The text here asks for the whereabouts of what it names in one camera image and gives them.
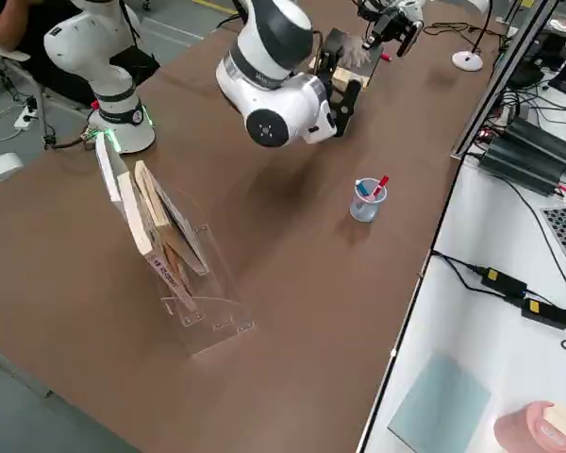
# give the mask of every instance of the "brown tabletop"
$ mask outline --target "brown tabletop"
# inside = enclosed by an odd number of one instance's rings
[[[307,3],[325,32],[364,28],[349,1]],[[444,4],[425,17],[482,20]],[[347,453],[491,68],[462,73],[450,61],[465,48],[459,36],[423,35],[378,67],[346,137],[269,150],[215,83],[233,38],[212,34],[142,86],[158,142],[130,161],[202,206],[257,327],[190,358],[94,154],[72,149],[0,185],[0,352],[146,452]],[[355,222],[353,181],[384,173],[379,217]]]

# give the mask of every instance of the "power strip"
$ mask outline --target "power strip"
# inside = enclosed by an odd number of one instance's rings
[[[38,111],[36,109],[31,111],[29,107],[25,106],[25,108],[19,115],[19,118],[17,118],[17,121],[15,121],[15,129],[28,130],[29,127],[31,126],[31,122],[33,121],[31,120],[31,118],[36,118],[37,114]]]

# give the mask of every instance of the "marker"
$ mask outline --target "marker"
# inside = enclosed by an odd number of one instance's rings
[[[368,196],[369,195],[369,191],[367,191],[367,189],[365,189],[365,186],[362,184],[361,180],[357,179],[356,185],[357,185],[358,193],[360,193],[362,196]]]
[[[387,177],[387,176],[384,176],[384,177],[381,178],[381,181],[379,181],[379,184],[377,184],[377,187],[374,190],[374,196],[377,196],[381,192],[381,190],[384,187],[386,187],[386,184],[388,184],[389,179],[390,178]]]

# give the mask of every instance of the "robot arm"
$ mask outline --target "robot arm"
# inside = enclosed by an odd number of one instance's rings
[[[382,42],[397,40],[401,45],[396,55],[406,55],[424,28],[424,1],[396,0],[384,8],[375,7],[369,0],[360,4],[358,15],[375,22],[363,48],[369,50]]]
[[[46,54],[60,69],[90,84],[99,105],[90,123],[112,129],[123,153],[141,151],[153,142],[155,132],[131,75],[109,63],[136,43],[139,20],[119,0],[72,2],[82,12],[44,35]]]
[[[220,62],[216,78],[252,139],[278,147],[298,136],[307,143],[340,136],[354,111],[360,85],[349,84],[341,103],[334,105],[322,76],[290,77],[311,54],[313,33],[308,16],[290,0],[243,0],[244,7],[240,1],[233,0],[240,16],[247,19],[245,27]],[[386,7],[376,2],[375,7],[371,0],[363,0],[358,15],[376,22],[363,48],[398,40],[402,43],[398,56],[404,56],[424,26],[424,1],[394,0]],[[328,75],[335,70],[326,69]]]
[[[247,23],[216,70],[223,94],[255,142],[283,146],[335,135],[325,87],[291,71],[312,53],[312,24],[290,0],[247,0]]]

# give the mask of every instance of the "book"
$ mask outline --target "book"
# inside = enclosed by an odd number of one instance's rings
[[[96,136],[95,152],[98,159],[98,165],[101,169],[101,175],[105,181],[109,200],[115,207],[124,213],[124,202],[120,195],[120,188],[118,186],[117,177],[128,171],[124,160],[115,151],[111,140],[107,137],[106,133],[100,133]]]
[[[207,274],[208,263],[191,224],[172,203],[142,160],[136,162],[134,176],[169,255],[178,256],[198,276]]]
[[[131,172],[117,176],[125,219],[141,255],[155,269],[174,295],[190,310],[197,306],[187,287],[182,264],[159,235],[141,189]]]

